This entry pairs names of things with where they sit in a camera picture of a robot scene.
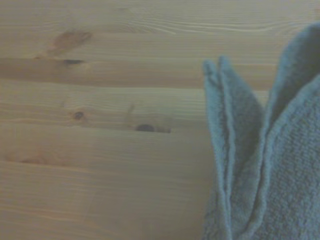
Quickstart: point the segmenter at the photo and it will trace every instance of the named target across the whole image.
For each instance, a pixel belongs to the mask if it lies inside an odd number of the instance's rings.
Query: towel
[[[320,22],[284,49],[265,107],[227,57],[203,71],[216,179],[202,240],[320,240]]]

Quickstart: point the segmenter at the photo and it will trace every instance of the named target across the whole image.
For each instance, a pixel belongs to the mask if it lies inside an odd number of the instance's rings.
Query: towel fold
[[[202,240],[320,239],[320,23],[285,48],[265,109],[226,57],[203,71],[217,179]]]

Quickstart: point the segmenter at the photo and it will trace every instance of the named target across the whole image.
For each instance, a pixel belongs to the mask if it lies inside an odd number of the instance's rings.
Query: wooden plank
[[[94,87],[203,89],[202,62],[203,59],[137,59],[70,64],[64,60],[2,58],[0,78]],[[234,69],[255,90],[267,90],[277,67],[235,64]]]
[[[170,132],[206,131],[203,89],[94,87],[0,81],[0,123],[134,131],[148,124]],[[257,91],[264,104],[268,92]]]
[[[23,123],[2,123],[0,133],[2,211],[29,214],[30,223],[42,216],[127,237],[142,230],[145,239],[173,240],[190,226],[185,239],[200,237],[212,182],[208,134]]]

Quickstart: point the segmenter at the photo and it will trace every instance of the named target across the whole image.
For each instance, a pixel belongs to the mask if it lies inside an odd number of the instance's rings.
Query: wood grain
[[[2,0],[0,239],[200,239],[216,178],[203,60],[228,56],[265,104],[283,48],[317,9]],[[90,37],[57,43],[69,32]]]

